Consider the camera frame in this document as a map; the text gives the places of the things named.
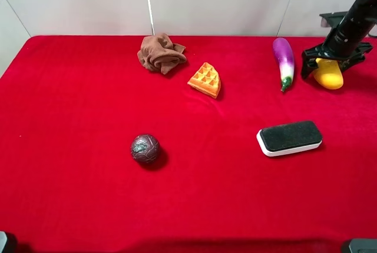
crumpled cloth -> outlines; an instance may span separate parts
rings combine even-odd
[[[141,50],[137,52],[140,63],[146,69],[167,74],[178,64],[185,63],[182,54],[185,46],[174,44],[166,34],[144,37]]]

ball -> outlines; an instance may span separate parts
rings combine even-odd
[[[157,139],[149,134],[142,134],[135,138],[131,144],[131,155],[139,163],[152,163],[160,153],[160,144]]]

red fabric surface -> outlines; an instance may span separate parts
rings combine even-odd
[[[0,79],[1,230],[38,252],[326,252],[258,241],[377,236],[377,50],[327,91],[299,76],[323,39],[288,38],[296,77],[282,94],[274,38],[172,40],[188,63],[167,76],[140,65],[140,36],[25,44]],[[187,85],[203,62],[217,99]],[[259,129],[306,119],[319,149],[262,154]],[[142,133],[164,148],[150,167],[130,156]]]

purple eggplant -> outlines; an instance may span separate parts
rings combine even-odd
[[[293,82],[295,73],[295,58],[287,39],[276,38],[272,45],[273,53],[280,68],[280,79],[282,81],[282,91],[284,92]]]

eraser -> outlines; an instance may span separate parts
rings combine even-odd
[[[322,135],[314,122],[302,121],[263,128],[257,140],[262,152],[274,157],[315,149],[322,143]]]

